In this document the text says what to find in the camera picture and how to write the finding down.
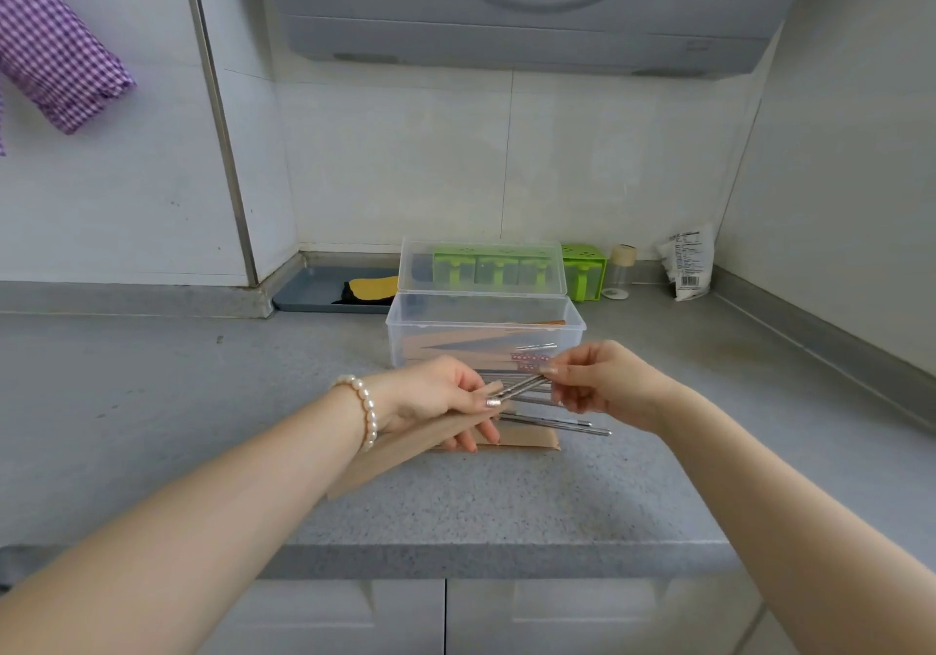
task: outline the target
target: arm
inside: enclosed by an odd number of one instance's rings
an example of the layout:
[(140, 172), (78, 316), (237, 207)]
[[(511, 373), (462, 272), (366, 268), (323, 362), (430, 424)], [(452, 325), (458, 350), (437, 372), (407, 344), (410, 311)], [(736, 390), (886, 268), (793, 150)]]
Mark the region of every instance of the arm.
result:
[(714, 404), (616, 342), (544, 373), (571, 410), (660, 436), (804, 655), (936, 653), (936, 575)]
[[(484, 383), (455, 360), (365, 383), (381, 429), (454, 409), (499, 439)], [(0, 599), (4, 653), (194, 651), (345, 470), (363, 416), (335, 387), (105, 525)]]

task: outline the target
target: bracelet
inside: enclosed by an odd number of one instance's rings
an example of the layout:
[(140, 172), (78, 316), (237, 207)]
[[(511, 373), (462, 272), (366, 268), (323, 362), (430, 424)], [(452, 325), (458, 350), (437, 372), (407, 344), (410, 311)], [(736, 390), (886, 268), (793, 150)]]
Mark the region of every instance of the bracelet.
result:
[(358, 379), (354, 374), (342, 374), (332, 384), (332, 388), (338, 385), (347, 384), (357, 392), (361, 403), (364, 405), (364, 442), (360, 446), (360, 453), (367, 453), (373, 448), (374, 441), (377, 440), (377, 414), (374, 411), (371, 392), (364, 386), (364, 382)]

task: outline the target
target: countertop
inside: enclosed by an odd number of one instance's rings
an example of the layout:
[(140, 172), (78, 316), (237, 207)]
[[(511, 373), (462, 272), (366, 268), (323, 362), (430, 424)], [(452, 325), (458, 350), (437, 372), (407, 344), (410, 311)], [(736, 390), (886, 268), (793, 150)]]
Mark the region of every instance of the countertop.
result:
[[(936, 438), (709, 295), (581, 306), (936, 568)], [(382, 316), (0, 315), (0, 545), (63, 546), (324, 391), (388, 365)], [(613, 426), (599, 415), (596, 424)], [(323, 502), (271, 578), (667, 577), (738, 559), (665, 446), (615, 426), (560, 452), (428, 454)]]

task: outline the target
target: transparent lid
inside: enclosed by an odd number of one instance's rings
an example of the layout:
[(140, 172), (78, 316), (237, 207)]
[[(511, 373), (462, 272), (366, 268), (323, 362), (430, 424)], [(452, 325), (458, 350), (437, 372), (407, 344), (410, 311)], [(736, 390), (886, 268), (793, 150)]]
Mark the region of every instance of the transparent lid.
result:
[(398, 287), (437, 294), (565, 295), (563, 250), (559, 243), (404, 238)]

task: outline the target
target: yellow cloth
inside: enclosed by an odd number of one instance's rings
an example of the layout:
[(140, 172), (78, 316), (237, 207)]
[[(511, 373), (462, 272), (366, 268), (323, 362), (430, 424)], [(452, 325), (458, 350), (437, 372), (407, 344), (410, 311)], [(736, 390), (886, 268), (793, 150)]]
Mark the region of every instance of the yellow cloth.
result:
[(356, 278), (348, 282), (358, 300), (383, 300), (397, 294), (397, 276), (388, 278)]

